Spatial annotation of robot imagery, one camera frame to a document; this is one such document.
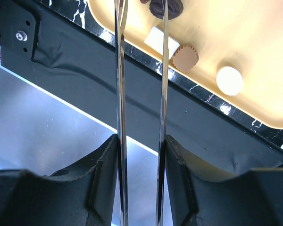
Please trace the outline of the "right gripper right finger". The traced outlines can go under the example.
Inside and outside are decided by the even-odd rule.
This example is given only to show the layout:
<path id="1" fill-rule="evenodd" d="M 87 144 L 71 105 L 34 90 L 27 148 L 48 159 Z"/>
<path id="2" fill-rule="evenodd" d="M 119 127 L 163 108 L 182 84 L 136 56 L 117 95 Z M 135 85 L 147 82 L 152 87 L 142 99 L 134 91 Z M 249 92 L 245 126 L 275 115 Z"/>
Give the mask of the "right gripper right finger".
<path id="1" fill-rule="evenodd" d="M 175 226 L 283 226 L 283 168 L 221 170 L 166 138 Z"/>

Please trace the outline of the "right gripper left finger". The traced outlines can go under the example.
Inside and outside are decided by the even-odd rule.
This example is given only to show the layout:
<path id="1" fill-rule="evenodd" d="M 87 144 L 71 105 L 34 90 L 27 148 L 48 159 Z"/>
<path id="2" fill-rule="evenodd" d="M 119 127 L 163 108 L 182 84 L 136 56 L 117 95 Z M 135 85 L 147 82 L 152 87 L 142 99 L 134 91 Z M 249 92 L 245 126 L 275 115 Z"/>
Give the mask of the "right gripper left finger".
<path id="1" fill-rule="evenodd" d="M 0 226 L 111 225 L 118 150 L 114 134 L 50 176 L 0 170 Z"/>

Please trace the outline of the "white rectangular chocolate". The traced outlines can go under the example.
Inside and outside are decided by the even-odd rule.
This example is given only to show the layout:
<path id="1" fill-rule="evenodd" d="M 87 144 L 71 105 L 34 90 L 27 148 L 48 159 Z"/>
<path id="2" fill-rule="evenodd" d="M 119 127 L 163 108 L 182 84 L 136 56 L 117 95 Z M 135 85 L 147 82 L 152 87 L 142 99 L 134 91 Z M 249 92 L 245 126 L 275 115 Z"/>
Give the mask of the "white rectangular chocolate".
<path id="1" fill-rule="evenodd" d="M 164 41 L 164 32 L 157 27 L 152 27 L 151 31 L 147 35 L 144 43 L 151 47 L 153 50 L 163 55 L 163 41 Z M 172 37 L 168 37 L 168 59 L 171 59 L 177 49 L 180 47 L 178 41 Z"/>

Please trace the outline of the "dark oval chocolate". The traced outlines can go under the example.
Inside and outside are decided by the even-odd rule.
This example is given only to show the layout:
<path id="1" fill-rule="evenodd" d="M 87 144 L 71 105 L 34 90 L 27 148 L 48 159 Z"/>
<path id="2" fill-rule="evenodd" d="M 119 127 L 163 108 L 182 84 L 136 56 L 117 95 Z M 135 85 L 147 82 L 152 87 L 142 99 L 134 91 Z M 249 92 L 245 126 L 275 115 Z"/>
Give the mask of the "dark oval chocolate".
<path id="1" fill-rule="evenodd" d="M 183 12 L 183 3 L 181 0 L 168 0 L 168 19 L 172 20 L 180 16 Z M 150 2 L 151 14 L 159 19 L 163 19 L 165 12 L 165 1 L 164 0 L 152 0 Z"/>

